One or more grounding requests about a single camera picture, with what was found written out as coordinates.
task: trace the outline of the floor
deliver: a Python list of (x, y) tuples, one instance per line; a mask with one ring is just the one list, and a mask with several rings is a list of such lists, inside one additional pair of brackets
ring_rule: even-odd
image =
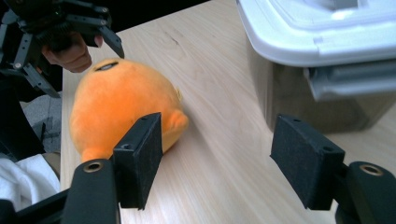
[(36, 134), (41, 135), (44, 149), (47, 152), (61, 150), (62, 98), (44, 95), (22, 108)]

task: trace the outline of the table surface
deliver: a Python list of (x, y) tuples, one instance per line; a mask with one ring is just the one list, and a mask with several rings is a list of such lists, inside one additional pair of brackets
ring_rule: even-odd
[[(190, 126), (163, 155), (146, 209), (121, 209), (122, 223), (335, 223), (331, 211), (305, 210), (269, 157), (268, 129), (248, 71), (246, 33), (232, 0), (212, 0), (119, 33), (125, 58), (167, 76), (183, 94)], [(117, 55), (90, 49), (93, 62)], [(65, 71), (62, 189), (80, 164), (69, 136), (83, 74)], [(371, 129), (327, 135), (345, 164), (368, 161), (396, 174), (396, 107)]]

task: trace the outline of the orange stuffed animal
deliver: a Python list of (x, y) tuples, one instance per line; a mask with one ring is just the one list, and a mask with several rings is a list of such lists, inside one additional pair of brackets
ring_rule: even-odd
[(143, 116), (161, 112), (163, 152), (188, 127), (181, 95), (158, 71), (123, 59), (94, 65), (78, 84), (70, 117), (72, 141), (82, 162), (108, 159)]

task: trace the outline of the white plastic container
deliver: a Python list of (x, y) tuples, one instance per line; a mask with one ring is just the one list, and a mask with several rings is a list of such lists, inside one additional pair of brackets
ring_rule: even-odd
[(268, 126), (371, 127), (396, 101), (396, 1), (237, 0)]

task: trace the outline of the container lid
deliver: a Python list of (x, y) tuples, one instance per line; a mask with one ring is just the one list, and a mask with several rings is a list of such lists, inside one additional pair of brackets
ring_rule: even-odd
[(237, 0), (253, 48), (292, 66), (396, 58), (395, 0)]

